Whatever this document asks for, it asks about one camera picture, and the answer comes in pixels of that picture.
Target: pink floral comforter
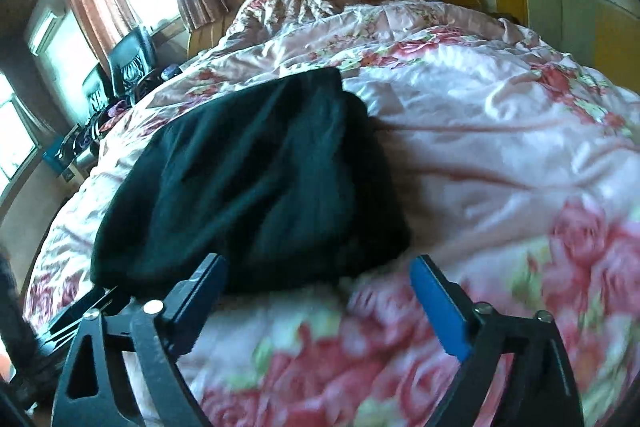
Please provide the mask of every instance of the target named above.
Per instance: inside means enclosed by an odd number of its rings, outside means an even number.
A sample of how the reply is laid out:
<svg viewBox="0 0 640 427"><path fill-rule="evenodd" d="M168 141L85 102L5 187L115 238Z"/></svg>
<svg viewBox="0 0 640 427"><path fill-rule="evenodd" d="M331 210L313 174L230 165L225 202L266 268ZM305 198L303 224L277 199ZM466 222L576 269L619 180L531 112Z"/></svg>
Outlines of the pink floral comforter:
<svg viewBox="0 0 640 427"><path fill-rule="evenodd" d="M213 425L424 425L457 363L408 282L421 252L502 312L550 310L586 423L604 418L640 368L640 98L527 28L438 2L248 0L215 49L103 141L44 243L26 315L41 325L90 287L95 232L155 130L228 92L327 65L367 104L412 247L338 288L225 299L179 361ZM129 368L153 419L135 360Z"/></svg>

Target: air conditioner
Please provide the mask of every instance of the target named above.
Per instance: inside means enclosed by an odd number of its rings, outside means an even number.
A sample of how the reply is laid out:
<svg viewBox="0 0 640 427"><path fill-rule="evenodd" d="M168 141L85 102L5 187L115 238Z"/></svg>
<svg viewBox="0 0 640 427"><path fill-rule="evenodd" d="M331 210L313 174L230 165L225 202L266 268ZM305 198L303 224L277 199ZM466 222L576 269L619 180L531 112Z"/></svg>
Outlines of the air conditioner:
<svg viewBox="0 0 640 427"><path fill-rule="evenodd" d="M33 55L37 57L47 49L64 15L64 10L54 10L51 7L42 11L29 38L29 49Z"/></svg>

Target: red rose pattern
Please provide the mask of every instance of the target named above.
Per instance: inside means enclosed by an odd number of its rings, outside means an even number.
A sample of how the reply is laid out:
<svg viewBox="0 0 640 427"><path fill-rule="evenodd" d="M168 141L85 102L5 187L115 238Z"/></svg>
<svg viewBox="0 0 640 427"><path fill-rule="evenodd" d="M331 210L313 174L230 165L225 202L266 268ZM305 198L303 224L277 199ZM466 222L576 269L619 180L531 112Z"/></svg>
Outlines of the red rose pattern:
<svg viewBox="0 0 640 427"><path fill-rule="evenodd" d="M607 353L607 338L583 324L582 314L600 296L606 316L640 318L640 224L611 223L598 206L567 201L549 232L551 260L527 259L542 277L545 306L553 311L581 392L585 392ZM74 298L78 274L69 277L63 301ZM463 283L473 299L472 281ZM34 295L34 288L39 295ZM30 310L52 307L46 277L32 285ZM348 425L367 398L393 399L409 427L422 427L446 393L458 368L446 355L415 298L406 266L371 280L353 292L336 337L313 339L308 324L293 356L276 352L255 389L204 392L201 406L219 427L329 427ZM490 425L509 372L502 357L475 425Z"/></svg>
<svg viewBox="0 0 640 427"><path fill-rule="evenodd" d="M424 56L424 52L427 50L434 50L438 47L436 42L430 41L403 41L398 42L392 48L394 55L401 58L420 58Z"/></svg>
<svg viewBox="0 0 640 427"><path fill-rule="evenodd" d="M365 52L360 59L360 66L363 68L384 68L385 66L390 66L396 62L398 62L398 59L395 57L380 55L375 52Z"/></svg>
<svg viewBox="0 0 640 427"><path fill-rule="evenodd" d="M602 123L615 128L624 127L626 125L625 119L614 112L608 112L602 119Z"/></svg>
<svg viewBox="0 0 640 427"><path fill-rule="evenodd" d="M593 268L591 284L601 291L606 314L640 318L640 227L616 227L606 257Z"/></svg>
<svg viewBox="0 0 640 427"><path fill-rule="evenodd" d="M205 80L216 80L218 82L223 82L225 80L222 76L220 76L219 73L216 73L211 68L203 68L195 75L194 79L199 82L203 82Z"/></svg>
<svg viewBox="0 0 640 427"><path fill-rule="evenodd" d="M586 311L591 268L606 253L608 236L602 209L581 201L564 204L549 234L552 261L542 270L542 295L550 311Z"/></svg>
<svg viewBox="0 0 640 427"><path fill-rule="evenodd" d="M575 74L561 69L560 66L549 62L547 64L530 64L532 70L539 71L538 82L546 87L553 100L561 100L562 97L571 92L570 78L575 78Z"/></svg>
<svg viewBox="0 0 640 427"><path fill-rule="evenodd" d="M110 131L111 129L113 129L113 127L120 121L122 120L122 118L124 118L125 116L127 116L127 113L130 111L130 109L124 110L120 113L118 113L116 116L114 116L113 118L110 118L109 120L107 120L101 127L100 129L98 129L98 132L100 133L104 133L107 131Z"/></svg>

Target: blue clamp pad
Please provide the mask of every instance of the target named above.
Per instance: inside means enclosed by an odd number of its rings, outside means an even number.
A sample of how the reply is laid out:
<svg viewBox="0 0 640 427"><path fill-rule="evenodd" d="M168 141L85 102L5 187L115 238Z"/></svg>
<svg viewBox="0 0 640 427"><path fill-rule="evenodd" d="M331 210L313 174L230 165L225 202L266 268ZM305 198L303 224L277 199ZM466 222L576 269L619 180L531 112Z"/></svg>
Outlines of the blue clamp pad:
<svg viewBox="0 0 640 427"><path fill-rule="evenodd" d="M472 335L481 323L473 301L460 285L449 282L428 255L414 259L411 284L444 350L464 362L472 349Z"/></svg>

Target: clothing pile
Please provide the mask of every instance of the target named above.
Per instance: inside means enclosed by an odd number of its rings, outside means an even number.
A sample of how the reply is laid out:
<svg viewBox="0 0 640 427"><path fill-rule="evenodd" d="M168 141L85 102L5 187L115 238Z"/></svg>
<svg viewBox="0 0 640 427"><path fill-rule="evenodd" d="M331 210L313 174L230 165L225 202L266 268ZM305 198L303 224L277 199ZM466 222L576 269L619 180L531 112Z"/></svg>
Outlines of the clothing pile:
<svg viewBox="0 0 640 427"><path fill-rule="evenodd" d="M207 102L156 132L118 189L94 283L162 298L207 253L227 292L337 282L409 245L363 102L326 68Z"/></svg>

